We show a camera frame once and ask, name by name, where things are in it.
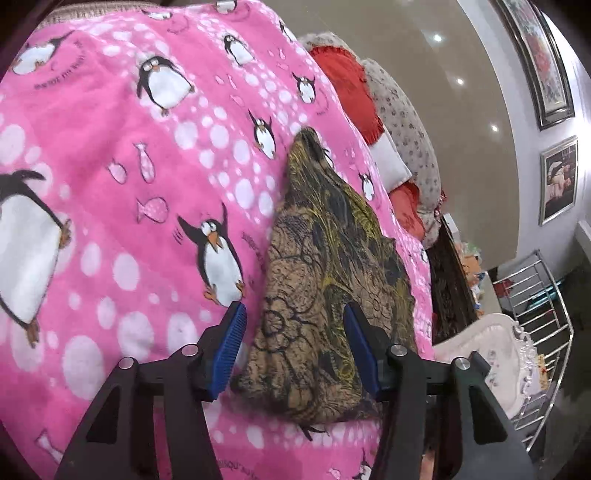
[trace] metal screw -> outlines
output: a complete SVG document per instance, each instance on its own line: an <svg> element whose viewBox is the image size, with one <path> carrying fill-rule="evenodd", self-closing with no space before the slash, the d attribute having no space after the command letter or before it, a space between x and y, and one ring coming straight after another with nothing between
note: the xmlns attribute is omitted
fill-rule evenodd
<svg viewBox="0 0 591 480"><path fill-rule="evenodd" d="M458 367L460 370L468 370L470 368L470 361L462 356L460 358L456 358L456 367Z"/></svg>
<svg viewBox="0 0 591 480"><path fill-rule="evenodd" d="M404 356L408 353L408 350L404 345L395 343L390 347L390 353L394 356Z"/></svg>
<svg viewBox="0 0 591 480"><path fill-rule="evenodd" d="M121 370L127 370L128 368L131 368L131 366L133 364L134 364L134 359L131 358L130 356L125 356L121 360L119 360L119 368Z"/></svg>
<svg viewBox="0 0 591 480"><path fill-rule="evenodd" d="M198 351L199 351L199 347L197 345L195 345L194 343L190 343L190 344L185 345L183 347L183 349L181 350L181 353L184 356L194 356L194 355L197 355Z"/></svg>

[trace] fish print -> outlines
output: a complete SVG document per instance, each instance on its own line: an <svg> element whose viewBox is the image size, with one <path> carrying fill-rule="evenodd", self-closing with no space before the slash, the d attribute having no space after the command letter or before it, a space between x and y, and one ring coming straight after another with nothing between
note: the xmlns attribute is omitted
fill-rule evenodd
<svg viewBox="0 0 591 480"><path fill-rule="evenodd" d="M162 197L154 197L146 203L137 201L138 207L138 223L144 217L149 218L154 223L164 223L168 219L168 203Z"/></svg>
<svg viewBox="0 0 591 480"><path fill-rule="evenodd" d="M107 165L107 170L109 170L111 176L120 185L123 185L127 181L127 170L121 163L116 162L115 159Z"/></svg>
<svg viewBox="0 0 591 480"><path fill-rule="evenodd" d="M156 178L156 169L154 168L154 162L148 156L146 152L146 145L145 143L136 143L134 144L135 148L138 149L139 153L139 170L142 174L142 178L146 183L152 183Z"/></svg>

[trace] red pillow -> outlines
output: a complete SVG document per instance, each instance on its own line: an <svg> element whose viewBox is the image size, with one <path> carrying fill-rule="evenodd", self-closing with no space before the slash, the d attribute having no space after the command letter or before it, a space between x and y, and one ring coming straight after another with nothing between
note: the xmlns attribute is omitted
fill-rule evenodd
<svg viewBox="0 0 591 480"><path fill-rule="evenodd" d="M418 187L409 181L388 194L400 226L422 242L425 237L425 227L417 215L418 196Z"/></svg>
<svg viewBox="0 0 591 480"><path fill-rule="evenodd" d="M375 111L363 67L351 52L340 47L315 47L310 55L335 87L343 110L365 142L376 143L384 126Z"/></svg>

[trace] pink fleece blanket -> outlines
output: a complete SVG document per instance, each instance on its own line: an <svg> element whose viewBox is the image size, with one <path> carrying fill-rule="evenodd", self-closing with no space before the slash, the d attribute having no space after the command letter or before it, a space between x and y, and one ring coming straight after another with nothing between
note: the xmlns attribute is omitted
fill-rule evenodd
<svg viewBox="0 0 591 480"><path fill-rule="evenodd" d="M241 299L243 366L302 125L397 240L417 345L433 357L426 254L392 214L361 136L277 15L232 5L40 29L0 85L0 417L43 479L122 356L165 358ZM209 267L201 237L221 252ZM228 480L368 477L376 422L328 426L309 442L229 393L205 406Z"/></svg>

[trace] white pillow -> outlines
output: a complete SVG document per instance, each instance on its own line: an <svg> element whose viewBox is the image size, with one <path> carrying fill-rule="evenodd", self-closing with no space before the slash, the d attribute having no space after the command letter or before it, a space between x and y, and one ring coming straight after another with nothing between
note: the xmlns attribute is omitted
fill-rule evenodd
<svg viewBox="0 0 591 480"><path fill-rule="evenodd" d="M369 151L378 167L379 176L386 188L386 192L389 193L400 187L413 176L402 158L400 158L388 130L384 129L384 133L378 141L369 146Z"/></svg>

